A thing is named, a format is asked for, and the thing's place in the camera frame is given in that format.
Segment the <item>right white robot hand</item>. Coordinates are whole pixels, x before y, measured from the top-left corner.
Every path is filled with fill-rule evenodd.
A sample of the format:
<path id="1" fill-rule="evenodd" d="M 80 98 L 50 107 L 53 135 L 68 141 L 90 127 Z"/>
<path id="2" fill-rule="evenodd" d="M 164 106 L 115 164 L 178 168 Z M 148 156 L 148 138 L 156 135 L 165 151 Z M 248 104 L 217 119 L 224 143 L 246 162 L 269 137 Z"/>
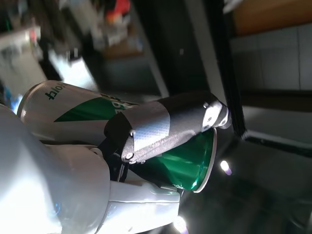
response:
<path id="1" fill-rule="evenodd" d="M 132 104 L 69 87 L 0 109 L 3 234 L 137 234 L 200 192 L 229 108 L 209 92 Z"/>

